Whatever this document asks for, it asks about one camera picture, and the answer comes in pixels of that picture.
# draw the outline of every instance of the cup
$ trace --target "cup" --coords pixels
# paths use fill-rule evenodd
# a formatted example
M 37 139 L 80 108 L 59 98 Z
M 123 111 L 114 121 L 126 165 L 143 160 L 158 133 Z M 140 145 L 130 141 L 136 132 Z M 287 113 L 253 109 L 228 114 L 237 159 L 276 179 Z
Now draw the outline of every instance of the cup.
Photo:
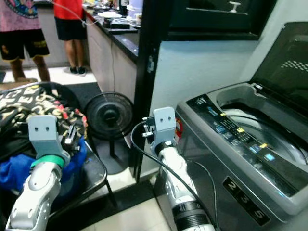
M 134 14 L 134 16 L 135 16 L 136 24 L 141 25 L 142 13 L 136 13 Z

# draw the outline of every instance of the patterned shorts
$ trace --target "patterned shorts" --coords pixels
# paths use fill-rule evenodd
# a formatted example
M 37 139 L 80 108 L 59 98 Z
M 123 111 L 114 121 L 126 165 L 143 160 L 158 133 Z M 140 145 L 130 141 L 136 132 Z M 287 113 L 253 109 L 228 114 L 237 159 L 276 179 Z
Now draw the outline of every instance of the patterned shorts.
M 49 54 L 41 29 L 0 32 L 0 51 L 4 61 L 25 59 L 24 47 L 31 58 Z

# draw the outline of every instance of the green ring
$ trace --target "green ring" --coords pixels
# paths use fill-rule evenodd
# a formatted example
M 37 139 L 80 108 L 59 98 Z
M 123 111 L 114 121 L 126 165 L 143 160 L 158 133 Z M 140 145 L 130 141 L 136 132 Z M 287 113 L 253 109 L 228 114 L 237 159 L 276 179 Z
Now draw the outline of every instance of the green ring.
M 33 168 L 35 165 L 41 163 L 41 162 L 53 162 L 57 165 L 59 165 L 61 168 L 64 167 L 64 160 L 57 156 L 57 155 L 45 155 L 41 157 L 40 159 L 37 159 L 31 164 L 31 168 Z

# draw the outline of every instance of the black fan base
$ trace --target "black fan base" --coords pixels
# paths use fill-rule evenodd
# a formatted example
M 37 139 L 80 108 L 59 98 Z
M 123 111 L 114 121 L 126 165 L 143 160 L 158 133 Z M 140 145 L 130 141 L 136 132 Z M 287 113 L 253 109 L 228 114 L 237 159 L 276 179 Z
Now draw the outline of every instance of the black fan base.
M 93 143 L 99 158 L 107 168 L 109 175 L 117 174 L 124 171 L 128 167 L 129 148 L 124 141 L 124 138 L 118 139 L 115 142 L 115 155 L 110 156 L 109 141 L 102 141 L 95 137 Z

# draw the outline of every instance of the shoe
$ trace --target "shoe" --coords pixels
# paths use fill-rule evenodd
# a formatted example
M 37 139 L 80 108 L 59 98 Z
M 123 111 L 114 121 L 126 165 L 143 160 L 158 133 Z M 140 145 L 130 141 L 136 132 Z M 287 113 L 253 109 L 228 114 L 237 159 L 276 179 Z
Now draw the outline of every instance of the shoe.
M 85 76 L 86 73 L 87 73 L 87 71 L 86 71 L 86 69 L 85 69 L 83 66 L 78 67 L 78 74 L 79 74 L 80 76 Z
M 63 71 L 65 73 L 69 73 L 69 74 L 74 74 L 74 75 L 78 74 L 78 71 L 77 71 L 76 67 L 67 67 Z

